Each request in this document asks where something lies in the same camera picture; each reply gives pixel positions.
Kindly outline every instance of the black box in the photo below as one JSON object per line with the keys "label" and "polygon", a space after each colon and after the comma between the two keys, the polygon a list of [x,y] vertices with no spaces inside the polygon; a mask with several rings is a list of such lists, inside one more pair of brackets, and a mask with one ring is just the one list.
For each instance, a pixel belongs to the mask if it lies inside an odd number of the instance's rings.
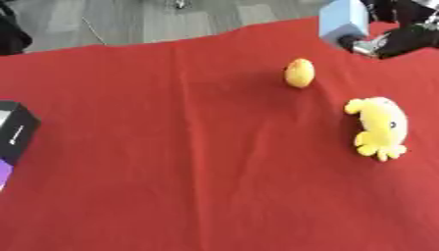
{"label": "black box", "polygon": [[39,124],[39,119],[21,103],[0,101],[0,189]]}

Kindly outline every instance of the yellow octopus plush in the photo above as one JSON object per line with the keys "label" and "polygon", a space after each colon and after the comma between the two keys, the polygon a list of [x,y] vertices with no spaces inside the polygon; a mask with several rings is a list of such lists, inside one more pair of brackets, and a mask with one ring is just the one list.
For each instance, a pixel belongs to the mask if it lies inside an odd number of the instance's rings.
{"label": "yellow octopus plush", "polygon": [[354,141],[363,156],[377,154],[381,162],[399,158],[407,152],[402,145],[408,133],[408,121],[404,112],[390,99],[373,97],[353,99],[345,106],[347,114],[360,113],[360,121],[365,131]]}

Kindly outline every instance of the floor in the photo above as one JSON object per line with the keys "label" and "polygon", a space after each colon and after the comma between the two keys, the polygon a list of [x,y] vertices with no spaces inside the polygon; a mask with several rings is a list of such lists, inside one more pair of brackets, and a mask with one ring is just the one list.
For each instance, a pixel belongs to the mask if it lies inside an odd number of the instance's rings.
{"label": "floor", "polygon": [[328,0],[16,0],[28,51],[96,43],[125,45],[216,34],[244,25],[316,15]]}

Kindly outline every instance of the ball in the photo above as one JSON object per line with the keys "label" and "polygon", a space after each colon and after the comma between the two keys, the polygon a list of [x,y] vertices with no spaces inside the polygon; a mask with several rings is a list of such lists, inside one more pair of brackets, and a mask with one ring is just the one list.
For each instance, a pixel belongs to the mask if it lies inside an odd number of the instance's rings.
{"label": "ball", "polygon": [[293,61],[285,70],[286,82],[298,88],[305,88],[310,85],[315,75],[313,63],[306,59]]}

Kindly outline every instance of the light blue box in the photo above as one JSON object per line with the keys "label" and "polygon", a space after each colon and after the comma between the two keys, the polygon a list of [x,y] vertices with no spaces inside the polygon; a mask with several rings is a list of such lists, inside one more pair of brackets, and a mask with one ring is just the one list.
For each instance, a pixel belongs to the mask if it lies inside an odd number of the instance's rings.
{"label": "light blue box", "polygon": [[343,35],[368,36],[368,12],[360,0],[335,0],[320,9],[318,36],[338,45]]}

